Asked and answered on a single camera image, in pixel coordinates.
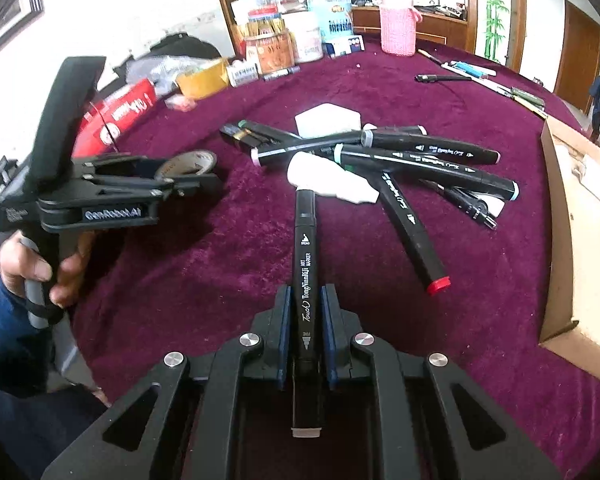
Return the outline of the person's left hand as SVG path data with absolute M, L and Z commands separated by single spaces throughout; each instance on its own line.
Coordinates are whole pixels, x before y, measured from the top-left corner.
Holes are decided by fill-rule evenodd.
M 54 278 L 50 300 L 57 307 L 68 308 L 79 298 L 95 238 L 93 231 L 81 233 L 76 250 L 53 271 L 40 255 L 23 245 L 23 235 L 16 231 L 0 248 L 1 280 L 14 295 L 24 297 L 25 280 L 49 282 Z

